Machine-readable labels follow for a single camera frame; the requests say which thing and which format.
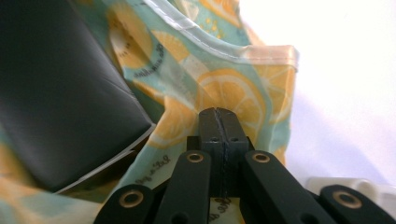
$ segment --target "fabric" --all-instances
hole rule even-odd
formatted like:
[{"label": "fabric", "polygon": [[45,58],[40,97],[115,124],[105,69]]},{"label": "fabric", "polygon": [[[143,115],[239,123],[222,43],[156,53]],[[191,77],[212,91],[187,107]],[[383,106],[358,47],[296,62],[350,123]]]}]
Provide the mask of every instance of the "fabric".
[{"label": "fabric", "polygon": [[[78,0],[75,7],[157,122],[134,163],[109,190],[128,184],[155,188],[169,178],[186,150],[186,137],[198,134],[198,113],[209,107],[232,110],[257,150],[285,161],[295,50],[249,45],[237,1]],[[93,222],[102,202],[33,189],[2,139],[0,152],[8,156],[0,159],[1,223]],[[48,207],[38,211],[39,202]],[[209,217],[211,223],[243,222],[238,199],[212,199]]]}]

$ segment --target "bag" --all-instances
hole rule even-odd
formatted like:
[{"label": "bag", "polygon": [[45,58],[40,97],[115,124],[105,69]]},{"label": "bag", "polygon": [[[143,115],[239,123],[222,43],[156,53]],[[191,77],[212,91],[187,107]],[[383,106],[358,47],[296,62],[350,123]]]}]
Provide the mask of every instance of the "bag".
[{"label": "bag", "polygon": [[[0,178],[4,223],[92,223],[111,190],[155,188],[170,177],[187,136],[198,134],[198,113],[209,107],[232,110],[254,147],[284,162],[296,52],[249,45],[237,1],[78,0],[75,7],[157,127],[120,181],[68,197],[24,186],[13,160],[12,178]],[[238,199],[212,199],[209,217],[243,222]]]}]

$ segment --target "cloth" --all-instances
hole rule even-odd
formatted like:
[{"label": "cloth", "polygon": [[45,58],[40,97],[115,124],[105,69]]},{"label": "cloth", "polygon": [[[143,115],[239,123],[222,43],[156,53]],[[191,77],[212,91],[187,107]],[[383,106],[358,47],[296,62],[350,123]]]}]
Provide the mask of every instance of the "cloth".
[{"label": "cloth", "polygon": [[[285,162],[295,50],[249,45],[237,1],[78,0],[75,8],[157,123],[111,189],[155,188],[169,178],[187,136],[198,134],[198,113],[209,107],[232,110],[256,149]],[[34,189],[6,139],[3,135],[0,141],[7,155],[0,157],[1,223],[94,221],[103,202]],[[209,218],[211,223],[243,223],[238,199],[212,199]]]}]

